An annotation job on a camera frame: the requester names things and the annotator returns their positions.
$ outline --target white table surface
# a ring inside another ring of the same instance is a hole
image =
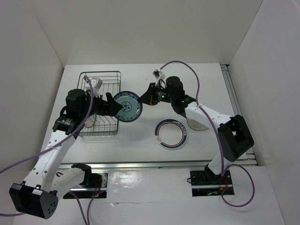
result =
[[[118,70],[121,72],[121,90],[130,90],[140,96],[147,90],[150,82],[156,81],[152,71],[161,66],[161,64],[67,65],[49,121],[43,149],[61,108],[65,106],[67,92],[77,87],[81,72]],[[201,103],[220,113],[234,115],[220,65],[191,64],[191,66],[200,78]],[[164,74],[166,77],[178,76],[183,82],[186,93],[195,96],[196,79],[188,68],[181,64],[171,64],[164,69]],[[178,150],[162,148],[154,136],[156,125],[168,118],[180,121],[187,128],[187,142]],[[118,135],[113,139],[91,140],[78,137],[63,163],[212,160],[218,151],[218,143],[212,130],[193,131],[189,128],[186,119],[177,115],[170,104],[159,103],[157,106],[143,105],[140,118],[132,123],[120,122]]]
[[[283,218],[265,167],[247,167],[255,183],[255,197],[246,207],[233,208],[220,196],[192,197],[184,169],[142,171],[139,181],[119,171],[121,179],[109,181],[106,199],[95,199],[90,209],[91,225],[284,225]],[[240,168],[231,168],[235,195],[225,198],[234,204],[246,202],[252,193],[247,175]],[[152,189],[149,183],[155,183]],[[140,188],[129,191],[137,184]],[[89,199],[80,200],[86,213]],[[14,225],[83,225],[75,200],[60,200],[56,212],[48,219],[23,215],[14,219]]]

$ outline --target white plate with blue rim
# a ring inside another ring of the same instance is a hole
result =
[[[188,137],[184,125],[173,119],[159,122],[154,133],[158,144],[169,150],[176,150],[182,147]]]
[[[138,98],[137,94],[127,90],[116,94],[113,99],[123,108],[115,115],[115,118],[125,123],[138,119],[143,111],[143,105],[137,101]]]

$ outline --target metal wire basket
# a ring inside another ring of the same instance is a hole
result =
[[[84,90],[84,76],[91,78],[100,78],[102,86],[100,87],[100,94],[106,99],[106,93],[110,92],[114,97],[121,89],[121,72],[120,71],[91,71],[82,72],[79,75],[77,88]],[[115,136],[119,130],[119,121],[111,116],[93,115],[87,119],[84,128],[81,130],[79,136]]]

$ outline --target plate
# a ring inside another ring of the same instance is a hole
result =
[[[190,128],[196,131],[209,129],[207,126],[203,125],[202,123],[199,123],[196,120],[192,120],[189,118],[187,118],[187,124]]]
[[[123,108],[115,115],[115,118],[126,123],[139,118],[143,111],[143,105],[137,101],[138,98],[138,95],[131,91],[121,91],[116,94],[113,99]]]
[[[157,124],[155,137],[162,147],[175,150],[180,148],[187,141],[188,133],[184,125],[179,121],[166,119]]]

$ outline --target white wall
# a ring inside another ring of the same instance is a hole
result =
[[[17,213],[8,192],[13,183],[22,182],[26,173],[28,172],[25,170],[12,168],[0,175],[0,213]],[[1,225],[11,225],[13,221],[14,217],[0,217]]]
[[[287,225],[299,224],[300,0],[264,0],[229,67]]]
[[[29,3],[1,0],[0,168],[41,150],[62,69]]]
[[[64,64],[229,63],[262,0],[31,0]]]

